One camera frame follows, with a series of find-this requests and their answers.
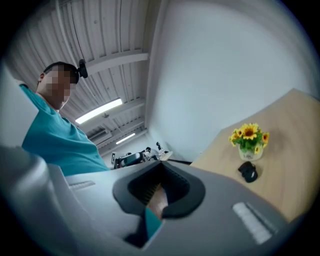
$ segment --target wooden table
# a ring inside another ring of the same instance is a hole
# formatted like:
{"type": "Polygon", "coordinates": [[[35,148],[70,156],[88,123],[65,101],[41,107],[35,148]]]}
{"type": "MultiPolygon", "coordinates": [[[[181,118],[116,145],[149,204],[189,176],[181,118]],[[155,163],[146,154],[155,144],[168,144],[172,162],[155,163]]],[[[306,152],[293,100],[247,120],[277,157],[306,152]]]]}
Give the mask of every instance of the wooden table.
{"type": "Polygon", "coordinates": [[[225,175],[261,196],[290,222],[312,205],[320,186],[320,102],[292,89],[260,112],[220,131],[191,166],[225,175]],[[244,162],[228,141],[235,128],[258,123],[270,133],[262,157],[254,161],[258,179],[246,183],[244,162]]]}

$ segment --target person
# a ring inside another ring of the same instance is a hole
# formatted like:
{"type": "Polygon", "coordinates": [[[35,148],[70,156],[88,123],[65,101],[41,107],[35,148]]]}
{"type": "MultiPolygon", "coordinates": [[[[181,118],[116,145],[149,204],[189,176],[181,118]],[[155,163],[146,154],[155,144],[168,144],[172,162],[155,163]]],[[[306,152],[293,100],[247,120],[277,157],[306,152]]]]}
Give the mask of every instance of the person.
{"type": "Polygon", "coordinates": [[[86,134],[59,114],[78,80],[77,68],[59,61],[41,73],[35,93],[20,85],[39,110],[22,148],[60,166],[65,176],[110,170],[86,134]]]}

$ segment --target teal shirt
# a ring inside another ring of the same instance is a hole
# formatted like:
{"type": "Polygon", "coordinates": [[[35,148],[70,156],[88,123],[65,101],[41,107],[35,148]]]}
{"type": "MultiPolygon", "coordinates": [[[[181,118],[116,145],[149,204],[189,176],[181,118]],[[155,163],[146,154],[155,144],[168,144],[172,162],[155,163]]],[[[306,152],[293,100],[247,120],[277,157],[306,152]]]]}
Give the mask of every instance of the teal shirt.
{"type": "Polygon", "coordinates": [[[109,170],[83,131],[62,118],[40,96],[24,86],[20,88],[39,109],[22,144],[26,151],[60,166],[64,176],[109,170]]]}

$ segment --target fluorescent light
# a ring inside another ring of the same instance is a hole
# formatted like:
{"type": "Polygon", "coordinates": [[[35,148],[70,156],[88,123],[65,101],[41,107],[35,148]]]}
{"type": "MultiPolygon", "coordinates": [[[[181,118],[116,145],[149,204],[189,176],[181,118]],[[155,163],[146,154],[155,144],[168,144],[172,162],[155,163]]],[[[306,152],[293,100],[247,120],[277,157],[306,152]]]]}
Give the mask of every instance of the fluorescent light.
{"type": "Polygon", "coordinates": [[[120,98],[114,100],[114,101],[111,101],[103,106],[100,106],[92,111],[90,111],[89,113],[86,113],[84,114],[83,116],[79,117],[78,119],[76,119],[75,121],[78,123],[78,124],[82,124],[84,123],[85,121],[107,111],[107,110],[110,110],[116,106],[119,106],[122,104],[122,101],[120,98]]]}
{"type": "Polygon", "coordinates": [[[125,138],[123,138],[123,139],[121,139],[121,140],[119,140],[118,142],[116,142],[115,144],[119,144],[119,143],[121,143],[121,142],[124,142],[125,140],[127,140],[127,139],[129,139],[129,138],[131,138],[132,136],[135,136],[136,134],[135,133],[132,133],[131,135],[129,135],[128,137],[125,137],[125,138]]]}

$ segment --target gray device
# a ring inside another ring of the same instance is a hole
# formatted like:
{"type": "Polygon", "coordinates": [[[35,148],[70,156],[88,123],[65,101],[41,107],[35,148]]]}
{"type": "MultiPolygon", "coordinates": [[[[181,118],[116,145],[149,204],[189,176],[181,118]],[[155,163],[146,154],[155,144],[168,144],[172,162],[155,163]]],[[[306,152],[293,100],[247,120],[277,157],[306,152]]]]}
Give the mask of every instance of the gray device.
{"type": "Polygon", "coordinates": [[[153,161],[64,177],[59,166],[22,149],[37,109],[11,75],[0,71],[0,191],[44,250],[84,256],[263,255],[294,232],[295,226],[240,183],[185,164],[153,161]],[[168,206],[148,240],[144,211],[159,183],[168,206]]]}

